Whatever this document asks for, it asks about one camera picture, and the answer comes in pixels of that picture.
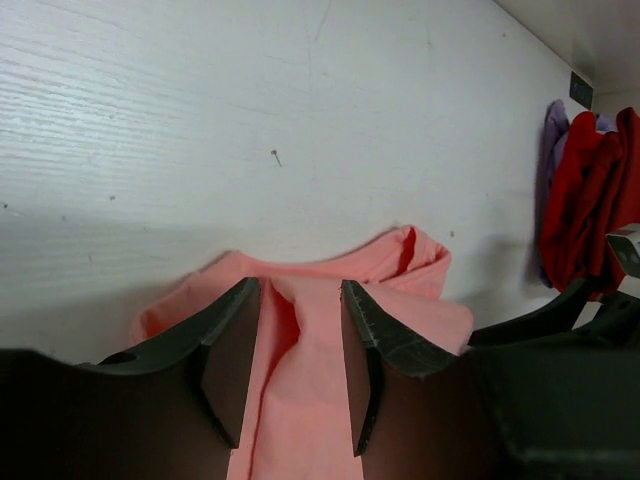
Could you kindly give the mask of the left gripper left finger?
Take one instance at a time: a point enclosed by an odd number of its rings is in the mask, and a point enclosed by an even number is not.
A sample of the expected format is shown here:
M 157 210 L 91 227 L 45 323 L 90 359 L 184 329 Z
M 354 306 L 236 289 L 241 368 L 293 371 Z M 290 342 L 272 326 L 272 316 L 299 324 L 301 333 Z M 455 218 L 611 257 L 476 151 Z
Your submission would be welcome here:
M 113 377 L 161 376 L 184 368 L 187 386 L 230 449 L 239 447 L 260 310 L 260 282 L 245 277 L 213 303 L 164 332 L 98 364 Z

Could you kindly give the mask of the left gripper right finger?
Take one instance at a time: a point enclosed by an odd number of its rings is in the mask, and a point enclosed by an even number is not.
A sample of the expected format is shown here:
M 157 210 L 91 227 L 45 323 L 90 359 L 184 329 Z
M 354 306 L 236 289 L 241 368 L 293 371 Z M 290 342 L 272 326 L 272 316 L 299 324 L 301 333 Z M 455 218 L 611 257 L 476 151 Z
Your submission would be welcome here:
M 384 368 L 422 380 L 457 359 L 387 313 L 355 280 L 341 283 L 343 353 L 361 351 L 364 360 L 345 362 L 353 453 L 364 455 L 380 415 Z

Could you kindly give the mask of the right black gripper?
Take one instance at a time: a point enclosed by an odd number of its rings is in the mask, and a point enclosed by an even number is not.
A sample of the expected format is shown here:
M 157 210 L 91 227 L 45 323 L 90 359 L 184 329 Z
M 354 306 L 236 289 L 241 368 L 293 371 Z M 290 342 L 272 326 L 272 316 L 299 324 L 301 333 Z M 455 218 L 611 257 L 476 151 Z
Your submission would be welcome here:
M 476 330 L 490 418 L 508 479 L 639 476 L 639 298 L 607 294 L 576 324 L 592 286 Z

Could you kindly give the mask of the pink t shirt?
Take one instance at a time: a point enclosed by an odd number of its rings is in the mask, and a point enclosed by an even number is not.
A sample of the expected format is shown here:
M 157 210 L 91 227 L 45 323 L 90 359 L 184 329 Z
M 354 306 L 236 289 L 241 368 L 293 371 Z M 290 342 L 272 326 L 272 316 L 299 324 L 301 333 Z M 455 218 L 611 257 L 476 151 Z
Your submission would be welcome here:
M 414 226 L 391 230 L 323 262 L 268 263 L 232 251 L 191 274 L 140 313 L 131 338 L 145 341 L 188 318 L 245 277 L 261 284 L 251 380 L 232 479 L 359 479 L 341 332 L 340 287 L 355 280 L 383 309 L 456 354 L 471 312 L 441 294 L 450 252 Z

